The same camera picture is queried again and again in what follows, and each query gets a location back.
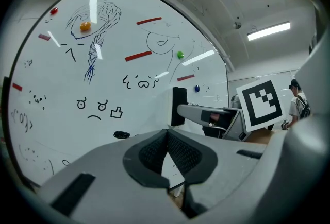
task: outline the backpack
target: backpack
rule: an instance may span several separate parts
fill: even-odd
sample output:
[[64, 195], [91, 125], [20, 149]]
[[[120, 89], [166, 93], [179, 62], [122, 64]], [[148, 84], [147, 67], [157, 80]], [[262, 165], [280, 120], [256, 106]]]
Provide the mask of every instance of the backpack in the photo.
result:
[[307, 103], [305, 103], [305, 101], [303, 100], [303, 98], [298, 95], [297, 98], [302, 102], [302, 104], [304, 105], [304, 108], [300, 114], [300, 119], [303, 119], [303, 118], [307, 118], [308, 116], [310, 116], [310, 106]]

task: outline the black mesh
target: black mesh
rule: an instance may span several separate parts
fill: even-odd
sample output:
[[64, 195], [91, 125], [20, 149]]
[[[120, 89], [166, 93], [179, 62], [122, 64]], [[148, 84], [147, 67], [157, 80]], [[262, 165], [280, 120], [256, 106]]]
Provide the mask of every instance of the black mesh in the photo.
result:
[[200, 151], [171, 134], [168, 135], [168, 150], [183, 176], [202, 160], [202, 153]]
[[139, 159], [149, 170], [161, 175], [161, 168], [167, 153], [167, 136], [151, 142], [139, 152]]

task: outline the white wall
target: white wall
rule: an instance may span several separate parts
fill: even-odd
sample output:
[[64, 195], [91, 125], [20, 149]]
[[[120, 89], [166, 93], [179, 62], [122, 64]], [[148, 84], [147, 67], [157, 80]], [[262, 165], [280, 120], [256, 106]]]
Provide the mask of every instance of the white wall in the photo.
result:
[[16, 0], [7, 12], [0, 30], [0, 85], [9, 77], [15, 56], [38, 18], [56, 0]]
[[239, 80], [243, 78], [253, 78], [275, 74], [283, 71], [289, 71], [300, 68], [308, 58], [308, 50], [303, 52], [287, 55], [275, 59], [269, 59], [258, 64], [250, 64], [242, 68], [237, 68], [234, 72], [228, 73], [228, 80]]

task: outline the red magnet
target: red magnet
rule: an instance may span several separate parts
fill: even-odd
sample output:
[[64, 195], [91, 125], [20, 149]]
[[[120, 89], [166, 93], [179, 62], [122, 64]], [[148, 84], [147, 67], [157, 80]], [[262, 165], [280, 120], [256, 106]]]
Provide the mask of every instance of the red magnet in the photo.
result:
[[91, 23], [90, 22], [85, 22], [80, 25], [80, 29], [82, 31], [87, 31], [91, 28]]
[[53, 9], [51, 10], [51, 14], [55, 14], [55, 13], [57, 13], [57, 10], [58, 10], [57, 7], [53, 8]]

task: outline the whiteboard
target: whiteboard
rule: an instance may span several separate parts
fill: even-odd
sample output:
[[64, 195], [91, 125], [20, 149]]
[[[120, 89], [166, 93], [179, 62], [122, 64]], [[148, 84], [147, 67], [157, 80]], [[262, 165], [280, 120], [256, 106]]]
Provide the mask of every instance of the whiteboard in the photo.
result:
[[[87, 21], [91, 29], [81, 32]], [[23, 175], [38, 185], [95, 147], [124, 141], [117, 131], [135, 136], [168, 128], [172, 87], [187, 88], [190, 104], [228, 106], [224, 61], [162, 0], [60, 0], [36, 22], [16, 59], [10, 136]], [[180, 128], [204, 135], [188, 120]], [[170, 157], [163, 175], [171, 186], [184, 180]]]

